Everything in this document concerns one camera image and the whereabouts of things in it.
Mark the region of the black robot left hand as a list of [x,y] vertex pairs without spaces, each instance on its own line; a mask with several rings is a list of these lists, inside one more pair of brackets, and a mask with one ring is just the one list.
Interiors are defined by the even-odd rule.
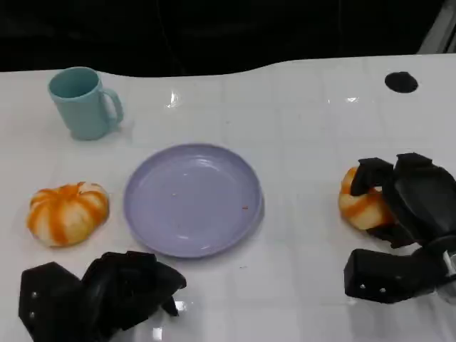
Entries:
[[178,316],[173,296],[187,286],[180,272],[154,254],[134,251],[104,253],[90,264],[81,283],[87,341],[109,341],[159,310]]

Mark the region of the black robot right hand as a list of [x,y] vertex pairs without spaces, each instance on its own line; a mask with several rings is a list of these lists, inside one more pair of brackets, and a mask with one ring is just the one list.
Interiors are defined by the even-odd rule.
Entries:
[[367,233],[394,249],[455,236],[455,178],[416,152],[397,158],[394,165],[378,157],[359,160],[349,194],[361,197],[381,188],[373,197],[388,216]]

